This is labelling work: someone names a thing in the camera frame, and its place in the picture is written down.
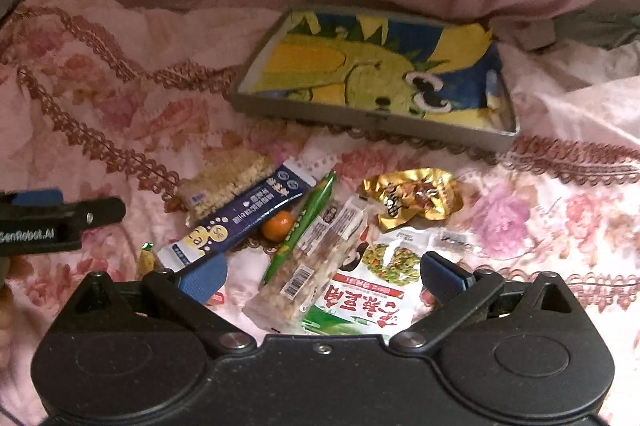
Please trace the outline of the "dark blue powder stick sachet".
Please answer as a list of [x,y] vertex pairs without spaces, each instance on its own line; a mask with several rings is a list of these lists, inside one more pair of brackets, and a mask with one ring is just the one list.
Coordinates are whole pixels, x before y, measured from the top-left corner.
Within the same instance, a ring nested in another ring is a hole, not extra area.
[[302,165],[287,160],[265,179],[201,219],[185,237],[162,247],[157,258],[164,268],[178,272],[205,257],[226,253],[316,183],[317,179]]

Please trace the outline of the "yellow green candy packet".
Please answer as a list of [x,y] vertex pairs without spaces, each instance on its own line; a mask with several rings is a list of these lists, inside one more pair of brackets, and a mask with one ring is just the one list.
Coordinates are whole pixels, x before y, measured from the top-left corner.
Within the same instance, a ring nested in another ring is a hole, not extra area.
[[141,246],[137,263],[137,279],[141,280],[145,275],[153,272],[157,267],[157,258],[154,253],[154,245],[151,242],[145,242]]

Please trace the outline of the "gold foil snack packet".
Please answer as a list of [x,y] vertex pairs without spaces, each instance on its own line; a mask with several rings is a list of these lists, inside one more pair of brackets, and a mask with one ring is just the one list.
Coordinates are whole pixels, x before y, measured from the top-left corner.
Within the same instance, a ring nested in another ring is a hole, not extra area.
[[360,193],[381,206],[378,227],[391,231],[416,217],[442,221],[463,207],[457,179],[440,168],[407,169],[363,179]]

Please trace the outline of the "clear noodle cracker pack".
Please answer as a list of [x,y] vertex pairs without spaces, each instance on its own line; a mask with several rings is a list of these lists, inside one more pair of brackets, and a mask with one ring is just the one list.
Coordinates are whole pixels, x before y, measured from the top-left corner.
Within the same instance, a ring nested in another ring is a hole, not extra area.
[[268,177],[275,168],[271,157],[253,150],[236,148],[217,152],[198,175],[179,185],[177,195],[186,208],[186,225],[194,227],[211,212]]

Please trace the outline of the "grey cardboard tray box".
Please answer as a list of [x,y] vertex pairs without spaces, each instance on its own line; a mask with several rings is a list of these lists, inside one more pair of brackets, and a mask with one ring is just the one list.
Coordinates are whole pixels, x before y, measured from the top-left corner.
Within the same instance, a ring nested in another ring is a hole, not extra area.
[[503,101],[501,116],[504,124],[501,131],[486,131],[486,129],[420,120],[409,116],[260,97],[242,92],[242,83],[246,80],[248,72],[250,72],[250,66],[254,64],[259,52],[268,43],[269,38],[276,33],[284,17],[290,12],[294,12],[294,10],[316,10],[317,12],[337,12],[338,14],[359,14],[362,12],[367,15],[396,17],[401,20],[422,20],[439,24],[451,24],[423,16],[406,14],[405,12],[391,12],[390,10],[370,9],[356,5],[307,4],[296,6],[285,12],[269,29],[257,44],[250,58],[248,58],[239,77],[234,81],[230,90],[230,101],[236,111],[248,115],[282,117],[282,119],[357,128],[360,131],[378,136],[394,135],[424,141],[442,141],[451,143],[451,145],[482,149],[495,153],[508,151],[515,138],[518,137],[520,125],[518,125],[518,118],[514,112],[508,87],[506,87],[506,82],[503,79],[501,58],[500,86]]

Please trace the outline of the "clear peanut snack bag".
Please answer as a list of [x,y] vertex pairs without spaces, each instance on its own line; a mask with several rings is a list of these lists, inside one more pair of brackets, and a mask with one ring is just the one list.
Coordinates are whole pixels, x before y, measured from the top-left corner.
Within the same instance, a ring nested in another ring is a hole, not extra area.
[[368,221],[369,204],[358,195],[329,202],[302,234],[291,256],[244,305],[244,315],[269,333],[303,331],[303,317],[355,248]]

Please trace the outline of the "white green pickle packet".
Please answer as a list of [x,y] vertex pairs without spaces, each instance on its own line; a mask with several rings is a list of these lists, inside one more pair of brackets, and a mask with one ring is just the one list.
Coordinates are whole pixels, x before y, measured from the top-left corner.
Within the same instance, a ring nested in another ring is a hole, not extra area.
[[421,258],[434,232],[367,227],[302,321],[317,335],[381,335],[409,328],[422,309]]

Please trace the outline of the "green stick snack packet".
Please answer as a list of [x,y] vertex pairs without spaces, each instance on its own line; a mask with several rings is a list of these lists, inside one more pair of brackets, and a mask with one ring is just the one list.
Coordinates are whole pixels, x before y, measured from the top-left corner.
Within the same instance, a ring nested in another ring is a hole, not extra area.
[[297,216],[292,230],[285,237],[276,253],[273,254],[269,267],[262,277],[262,285],[266,285],[279,270],[281,265],[291,257],[296,244],[314,219],[320,214],[331,198],[337,174],[334,169],[324,175],[317,186],[311,190],[308,198]]

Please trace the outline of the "small orange mandarin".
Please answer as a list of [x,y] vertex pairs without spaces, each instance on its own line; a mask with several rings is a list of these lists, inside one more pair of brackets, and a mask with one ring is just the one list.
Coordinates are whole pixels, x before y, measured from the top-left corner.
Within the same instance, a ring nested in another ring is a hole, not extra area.
[[260,232],[271,242],[282,242],[295,224],[296,217],[289,211],[277,212],[260,226]]

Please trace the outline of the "small clear wrapper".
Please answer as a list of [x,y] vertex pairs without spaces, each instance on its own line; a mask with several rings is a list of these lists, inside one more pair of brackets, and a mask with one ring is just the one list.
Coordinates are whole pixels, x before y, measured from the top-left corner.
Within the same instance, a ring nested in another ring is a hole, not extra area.
[[436,249],[464,254],[474,250],[474,244],[464,232],[442,229],[435,239]]

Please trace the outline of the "green grey folded cloth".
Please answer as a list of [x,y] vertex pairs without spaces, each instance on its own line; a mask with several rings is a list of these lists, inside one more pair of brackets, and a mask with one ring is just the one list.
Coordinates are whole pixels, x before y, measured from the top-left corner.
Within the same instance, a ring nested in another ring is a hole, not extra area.
[[553,19],[558,41],[571,40],[593,47],[613,49],[639,41],[639,14],[570,12]]

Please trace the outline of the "pink floral bed sheet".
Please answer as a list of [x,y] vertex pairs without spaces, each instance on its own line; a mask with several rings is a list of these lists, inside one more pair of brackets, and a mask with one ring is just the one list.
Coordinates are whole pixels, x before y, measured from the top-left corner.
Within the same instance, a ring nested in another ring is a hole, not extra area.
[[1,31],[1,186],[57,187],[70,201],[117,195],[125,220],[81,250],[13,261],[1,308],[1,420],[35,425],[30,381],[41,336],[92,270],[134,279],[141,246],[184,235],[179,181],[233,149],[295,159],[347,185],[435,166],[462,183],[452,221],[472,235],[460,255],[528,280],[562,275],[615,360],[602,409],[639,420],[639,47],[564,42],[499,53],[521,134],[502,157],[352,129],[252,119],[224,90],[276,21],[265,9],[175,14],[111,0],[29,0]]

